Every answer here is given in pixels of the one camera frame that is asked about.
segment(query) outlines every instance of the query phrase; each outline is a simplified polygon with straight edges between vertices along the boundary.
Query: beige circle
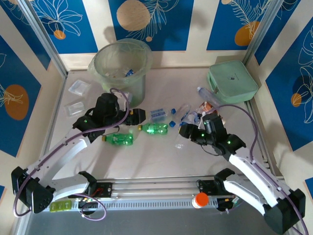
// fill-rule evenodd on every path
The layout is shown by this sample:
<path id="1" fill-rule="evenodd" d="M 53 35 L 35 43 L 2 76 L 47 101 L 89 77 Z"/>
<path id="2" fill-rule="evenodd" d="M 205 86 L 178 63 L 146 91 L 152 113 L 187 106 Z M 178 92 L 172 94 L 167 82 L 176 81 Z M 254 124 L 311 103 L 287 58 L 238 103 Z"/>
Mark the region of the beige circle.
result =
<path id="1" fill-rule="evenodd" d="M 128 31 L 143 29 L 150 22 L 148 8 L 138 0 L 123 2 L 116 12 L 118 23 Z"/>
<path id="2" fill-rule="evenodd" d="M 222 4 L 226 5 L 226 4 L 230 4 L 232 2 L 232 0 L 221 0 Z"/>
<path id="3" fill-rule="evenodd" d="M 13 3 L 15 5 L 18 4 L 18 0 L 8 0 L 10 3 Z"/>
<path id="4" fill-rule="evenodd" d="M 150 37 L 150 36 L 149 36 L 149 37 L 146 37 L 146 41 L 147 41 L 147 42 L 151 42 L 151 41 L 152 41 L 152 37 Z"/>

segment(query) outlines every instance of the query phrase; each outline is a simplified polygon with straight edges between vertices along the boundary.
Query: white table surface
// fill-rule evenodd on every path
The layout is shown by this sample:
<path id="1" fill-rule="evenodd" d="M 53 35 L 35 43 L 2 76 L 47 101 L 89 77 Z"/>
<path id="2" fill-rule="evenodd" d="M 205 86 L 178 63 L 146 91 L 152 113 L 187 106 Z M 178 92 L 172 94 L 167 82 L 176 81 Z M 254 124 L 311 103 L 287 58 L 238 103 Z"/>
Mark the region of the white table surface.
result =
<path id="1" fill-rule="evenodd" d="M 206 81 L 207 72 L 206 68 L 151 70 L 146 76 L 146 97 L 139 108 L 178 109 L 185 102 L 190 103 L 192 109 L 197 108 L 203 102 L 197 93 L 197 87 L 209 87 Z M 51 146 L 65 136 L 79 117 L 68 118 L 64 112 L 64 105 L 81 99 L 80 96 L 68 91 L 77 79 L 91 83 L 91 88 L 84 97 L 86 109 L 94 107 L 97 98 L 103 93 L 102 87 L 86 71 L 69 73 Z M 254 131 L 246 114 L 231 107 L 222 108 L 220 113 L 226 121 L 225 127 L 228 133 L 239 136 L 247 147 L 250 147 L 254 139 Z M 178 127 L 169 127 L 167 136 L 149 136 L 137 131 L 135 126 L 121 126 L 120 133 L 128 131 L 134 133 L 133 145 L 113 146 L 98 138 L 66 164 L 55 179 L 73 176 L 83 170 L 91 173 L 96 179 L 214 175 L 226 167 L 240 173 L 222 156 L 210 156 L 199 145 L 190 141 L 183 150 L 175 148 Z M 205 149 L 213 152 L 209 146 Z M 255 146 L 254 156 L 262 162 L 258 145 Z"/>

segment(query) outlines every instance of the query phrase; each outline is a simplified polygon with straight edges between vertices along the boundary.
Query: bottle cap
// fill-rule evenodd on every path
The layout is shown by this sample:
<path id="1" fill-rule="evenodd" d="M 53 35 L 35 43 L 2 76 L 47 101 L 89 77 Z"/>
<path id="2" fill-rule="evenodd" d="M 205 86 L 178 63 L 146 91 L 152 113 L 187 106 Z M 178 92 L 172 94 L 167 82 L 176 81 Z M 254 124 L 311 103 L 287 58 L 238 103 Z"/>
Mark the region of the bottle cap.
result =
<path id="1" fill-rule="evenodd" d="M 169 123 L 169 125 L 170 125 L 170 127 L 174 127 L 174 126 L 176 125 L 176 123 L 175 123 L 174 121 L 171 121 L 171 122 Z"/>
<path id="2" fill-rule="evenodd" d="M 205 207 L 209 203 L 209 197 L 204 192 L 201 192 L 197 194 L 195 201 L 200 207 Z"/>

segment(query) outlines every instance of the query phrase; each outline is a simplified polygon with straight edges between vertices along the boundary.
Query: trash bin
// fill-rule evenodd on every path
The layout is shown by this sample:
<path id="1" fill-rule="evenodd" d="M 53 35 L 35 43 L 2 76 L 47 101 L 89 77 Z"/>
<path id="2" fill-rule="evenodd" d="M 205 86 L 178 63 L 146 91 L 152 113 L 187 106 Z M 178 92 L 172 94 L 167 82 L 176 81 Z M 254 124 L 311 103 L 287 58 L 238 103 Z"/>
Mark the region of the trash bin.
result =
<path id="1" fill-rule="evenodd" d="M 147 44 L 136 39 L 122 39 L 98 51 L 88 71 L 108 91 L 115 87 L 133 95 L 131 107 L 145 97 L 146 73 L 152 65 L 152 52 Z"/>

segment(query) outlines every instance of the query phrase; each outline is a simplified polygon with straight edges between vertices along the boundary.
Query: purple cable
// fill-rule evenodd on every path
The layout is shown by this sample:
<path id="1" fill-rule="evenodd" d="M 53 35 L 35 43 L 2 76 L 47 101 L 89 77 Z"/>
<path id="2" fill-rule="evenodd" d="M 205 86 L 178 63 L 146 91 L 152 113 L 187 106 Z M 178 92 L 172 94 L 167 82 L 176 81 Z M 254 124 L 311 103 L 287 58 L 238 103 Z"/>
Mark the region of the purple cable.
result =
<path id="1" fill-rule="evenodd" d="M 122 94 L 122 96 L 125 98 L 126 100 L 126 114 L 125 116 L 121 119 L 121 121 L 115 123 L 115 124 L 112 124 L 112 125 L 109 125 L 109 126 L 105 126 L 105 127 L 100 127 L 100 128 L 95 128 L 95 129 L 91 129 L 91 130 L 87 130 L 87 131 L 83 131 L 81 133 L 78 133 L 72 137 L 70 137 L 69 139 L 67 139 L 65 141 L 65 144 L 67 144 L 68 142 L 70 142 L 71 140 L 83 135 L 83 134 L 86 134 L 86 133 L 90 133 L 90 132 L 94 132 L 94 131 L 103 131 L 103 130 L 106 130 L 106 129 L 109 129 L 109 128 L 112 128 L 112 127 L 115 127 L 115 126 L 118 126 L 120 124 L 122 124 L 125 119 L 127 118 L 128 114 L 129 114 L 129 110 L 130 110 L 130 104 L 129 104 L 129 101 L 127 99 L 127 97 L 125 96 L 125 94 L 117 89 L 117 88 L 111 88 L 110 89 L 110 92 L 113 93 L 112 91 L 117 91 L 119 93 Z M 29 173 L 29 175 L 26 177 L 26 179 L 24 180 L 24 182 L 22 183 L 22 185 L 20 186 L 16 196 L 15 196 L 15 199 L 14 199 L 14 203 L 13 203 L 13 214 L 15 217 L 22 217 L 24 215 L 26 215 L 27 213 L 30 212 L 30 209 L 28 209 L 27 211 L 25 211 L 24 213 L 22 214 L 18 214 L 17 212 L 17 203 L 18 203 L 18 199 L 20 198 L 20 195 L 22 193 L 22 190 L 24 189 L 24 187 L 26 186 L 26 184 L 28 183 L 28 181 L 30 180 L 30 178 L 33 176 L 33 174 L 35 174 L 35 172 L 37 170 L 40 169 L 41 166 L 43 166 L 43 164 L 45 164 L 46 161 L 48 161 L 57 151 L 60 150 L 60 148 L 62 148 L 64 146 L 64 143 L 60 144 L 58 147 L 56 147 L 48 156 L 45 157 L 45 159 L 43 159 L 39 164 L 38 164 L 38 168 L 37 169 L 33 169 L 32 172 Z"/>
<path id="2" fill-rule="evenodd" d="M 255 144 L 256 144 L 256 142 L 257 142 L 257 139 L 258 139 L 258 127 L 257 127 L 257 125 L 256 125 L 255 120 L 254 120 L 253 117 L 251 116 L 251 114 L 248 113 L 245 109 L 243 109 L 243 108 L 241 108 L 241 107 L 239 107 L 239 106 L 237 106 L 237 105 L 233 105 L 233 104 L 224 104 L 224 105 L 218 106 L 218 107 L 216 107 L 216 108 L 211 109 L 208 113 L 212 113 L 212 112 L 214 112 L 215 110 L 218 110 L 218 109 L 220 109 L 221 107 L 225 107 L 225 106 L 238 108 L 238 109 L 240 109 L 241 111 L 243 111 L 245 114 L 247 114 L 247 115 L 249 116 L 249 118 L 251 119 L 252 126 L 253 126 L 253 129 L 254 129 L 254 132 L 255 132 L 255 138 L 254 138 L 254 140 L 253 140 L 253 142 L 252 142 L 251 149 L 250 149 L 250 159 L 251 159 L 251 162 L 252 162 L 252 164 L 253 164 L 256 168 L 258 168 L 258 169 L 262 172 L 262 174 L 263 174 L 264 177 L 266 177 L 267 179 L 269 179 L 269 180 L 277 187 L 277 189 L 279 189 L 279 188 L 280 188 L 279 185 L 268 175 L 268 173 L 265 172 L 265 171 L 263 171 L 257 164 L 255 164 L 254 157 L 253 157 L 253 149 L 254 149 L 254 146 L 255 146 Z M 279 191 L 284 195 L 284 197 L 287 198 L 287 200 L 289 201 L 289 203 L 292 205 L 292 208 L 294 209 L 295 213 L 296 213 L 297 216 L 299 217 L 299 220 L 300 220 L 300 222 L 301 222 L 301 224 L 302 224 L 302 226 L 303 226 L 303 229 L 304 229 L 304 231 L 305 231 L 305 234 L 306 234 L 306 235 L 309 235 L 308 228 L 307 228 L 307 226 L 306 226 L 306 224 L 305 224 L 305 222 L 304 222 L 304 220 L 303 220 L 303 218 L 302 218 L 302 216 L 301 216 L 301 213 L 300 213 L 300 211 L 298 210 L 298 208 L 295 206 L 295 204 L 293 203 L 293 201 L 289 198 L 289 196 L 288 196 L 282 189 L 279 190 Z"/>
<path id="3" fill-rule="evenodd" d="M 87 197 L 87 198 L 90 198 L 90 199 L 92 199 L 92 200 L 95 200 L 100 206 L 102 206 L 102 208 L 103 208 L 103 210 L 104 210 L 103 216 L 102 216 L 101 218 L 99 218 L 99 219 L 93 219 L 93 218 L 87 217 L 87 216 L 84 215 L 84 211 L 83 211 L 84 208 L 85 208 L 85 206 L 88 205 L 88 202 L 87 202 L 87 203 L 84 204 L 83 207 L 82 207 L 82 212 L 81 212 L 81 214 L 82 214 L 82 217 L 83 217 L 83 218 L 85 218 L 85 219 L 87 219 L 87 220 L 91 220 L 91 221 L 100 221 L 100 220 L 103 220 L 103 219 L 107 216 L 106 207 L 103 205 L 103 203 L 101 203 L 101 202 L 100 202 L 99 200 L 97 200 L 96 198 L 90 197 L 90 196 L 88 196 L 88 195 L 86 195 L 86 194 L 83 194 L 83 193 L 78 193 L 78 194 L 75 194 L 75 195 L 76 195 L 76 196 L 81 196 L 81 197 Z"/>

